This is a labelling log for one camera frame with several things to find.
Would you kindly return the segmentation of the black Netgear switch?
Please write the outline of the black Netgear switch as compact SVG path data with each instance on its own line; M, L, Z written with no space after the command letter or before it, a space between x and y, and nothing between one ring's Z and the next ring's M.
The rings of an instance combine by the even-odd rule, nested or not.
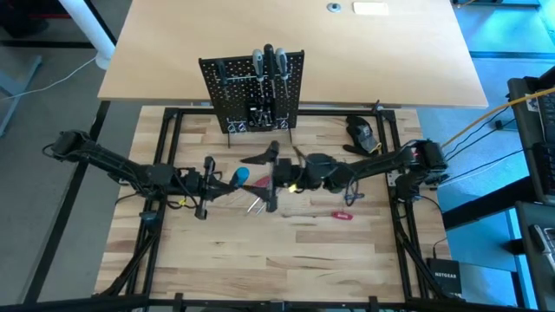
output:
M428 258L435 281L450 295L461 296L460 264L454 260Z

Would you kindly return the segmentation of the large black-handled screwdriver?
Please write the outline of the large black-handled screwdriver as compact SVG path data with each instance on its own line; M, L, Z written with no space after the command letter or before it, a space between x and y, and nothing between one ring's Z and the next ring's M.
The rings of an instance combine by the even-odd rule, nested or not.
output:
M272 98L276 99L276 87L275 87L275 60L274 60L274 49L269 43L264 45L264 58L267 67L267 77L271 84Z

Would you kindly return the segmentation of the grey furniture leg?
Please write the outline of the grey furniture leg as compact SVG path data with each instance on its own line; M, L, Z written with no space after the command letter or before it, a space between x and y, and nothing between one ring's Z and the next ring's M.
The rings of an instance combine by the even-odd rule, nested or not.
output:
M17 60L16 65L22 66L23 69L17 72L17 68L0 65L0 138L6 134L23 93L28 91L32 79L42 65L42 57L33 55L28 60Z

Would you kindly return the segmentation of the black perforated pegboard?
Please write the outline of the black perforated pegboard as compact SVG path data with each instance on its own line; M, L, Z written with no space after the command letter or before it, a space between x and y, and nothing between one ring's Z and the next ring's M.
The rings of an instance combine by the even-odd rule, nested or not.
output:
M249 55L199 59L221 131L263 133L297 127L305 53L266 44Z

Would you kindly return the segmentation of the black-handled socket driver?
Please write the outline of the black-handled socket driver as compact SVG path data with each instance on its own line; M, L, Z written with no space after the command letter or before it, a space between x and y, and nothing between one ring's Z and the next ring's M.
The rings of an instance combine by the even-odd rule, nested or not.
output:
M216 67L218 70L218 75L222 76L222 77L227 77L226 76L226 70L225 70L225 64L221 59L218 59L216 61ZM221 87L224 90L225 93L225 98L228 100L229 99L229 94L228 94L228 90L227 90L227 86L228 86L228 82L227 81L219 81Z

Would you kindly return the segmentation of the large blue-striped clear screwdriver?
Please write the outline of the large blue-striped clear screwdriver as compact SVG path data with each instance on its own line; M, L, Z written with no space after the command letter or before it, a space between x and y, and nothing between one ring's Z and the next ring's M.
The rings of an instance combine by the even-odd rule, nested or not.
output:
M242 188L249 177L250 170L247 167L241 166L232 175L229 185L233 189Z

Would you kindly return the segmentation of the white rectangular pad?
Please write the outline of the white rectangular pad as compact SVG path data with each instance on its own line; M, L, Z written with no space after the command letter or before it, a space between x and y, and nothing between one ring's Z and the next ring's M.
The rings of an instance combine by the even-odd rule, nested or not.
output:
M353 2L353 11L362 16L387 16L389 6L385 2Z

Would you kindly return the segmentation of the tan wooden desk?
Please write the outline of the tan wooden desk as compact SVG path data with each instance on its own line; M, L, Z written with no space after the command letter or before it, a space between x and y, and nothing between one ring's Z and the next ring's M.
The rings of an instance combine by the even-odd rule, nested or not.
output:
M356 1L133 0L99 97L204 100L200 58L269 43L304 51L304 102L487 106L449 0L369 0L387 16L357 15Z

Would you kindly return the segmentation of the small black box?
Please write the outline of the small black box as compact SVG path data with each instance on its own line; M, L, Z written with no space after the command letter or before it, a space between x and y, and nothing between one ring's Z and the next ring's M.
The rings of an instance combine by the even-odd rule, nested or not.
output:
M156 227L160 224L160 217L157 211L143 211L139 214L140 221L145 227Z

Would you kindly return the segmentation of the black workstation desk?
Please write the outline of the black workstation desk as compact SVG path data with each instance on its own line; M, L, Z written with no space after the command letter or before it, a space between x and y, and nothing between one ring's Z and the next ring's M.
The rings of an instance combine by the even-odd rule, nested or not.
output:
M555 312L555 206L517 202L515 209L536 303Z
M512 106L536 201L555 205L555 92Z

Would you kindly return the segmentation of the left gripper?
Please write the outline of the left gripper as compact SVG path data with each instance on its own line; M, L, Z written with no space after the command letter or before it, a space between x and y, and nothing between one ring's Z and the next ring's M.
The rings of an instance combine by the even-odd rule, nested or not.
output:
M215 160L212 156L206 156L204 161L204 173L197 171L195 167L179 167L179 182L184 193L194 202L194 216L197 219L207 218L206 202L210 200L229 195L238 190L236 187L214 187L209 189L209 182L212 176L212 183L217 186L237 185L237 174L225 178L222 172L214 172Z

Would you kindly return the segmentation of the black pegboard bin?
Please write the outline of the black pegboard bin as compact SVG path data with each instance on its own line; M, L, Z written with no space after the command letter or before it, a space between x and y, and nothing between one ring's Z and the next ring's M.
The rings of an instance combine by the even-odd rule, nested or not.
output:
M268 113L271 114L271 118L272 118L272 124L275 124L274 122L274 117L275 117L275 101L273 99L256 99L255 101L251 101L248 102L246 104L246 118L247 118L247 122L251 123L251 124L256 124L258 126L262 126L265 125L266 126L266 122L264 122L263 120L261 120L259 123L257 123L254 120L254 114L255 112L260 112L262 110L267 109Z

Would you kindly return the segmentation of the grey-handled screwdriver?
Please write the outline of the grey-handled screwdriver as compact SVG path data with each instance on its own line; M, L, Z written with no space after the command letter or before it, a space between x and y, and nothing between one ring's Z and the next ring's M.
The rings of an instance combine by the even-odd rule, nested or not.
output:
M260 49L254 49L252 51L252 65L255 69L255 75L259 84L260 94L262 97L264 97L264 56Z
M278 66L280 78L284 84L285 96L286 98L289 98L289 91L288 91L289 73L287 71L287 65L288 65L287 54L283 48L278 48L276 50L275 56L276 56L276 63Z

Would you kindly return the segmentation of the black work glove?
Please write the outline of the black work glove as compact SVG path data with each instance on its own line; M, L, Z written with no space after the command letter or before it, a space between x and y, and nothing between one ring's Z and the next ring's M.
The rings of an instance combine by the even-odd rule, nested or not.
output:
M364 118L355 115L349 115L346 122L346 130L353 144L343 145L343 149L365 157L376 156L382 143L375 139L370 124Z

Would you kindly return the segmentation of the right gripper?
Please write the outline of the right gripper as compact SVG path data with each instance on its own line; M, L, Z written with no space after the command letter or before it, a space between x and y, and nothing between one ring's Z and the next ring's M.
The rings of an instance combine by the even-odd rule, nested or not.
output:
M265 211L272 213L278 208L278 188L287 188L293 184L300 173L300 166L293 165L291 159L279 158L279 143L273 140L266 153L241 159L240 162L251 165L270 164L269 182L265 187L243 185L243 189L255 195L268 195Z

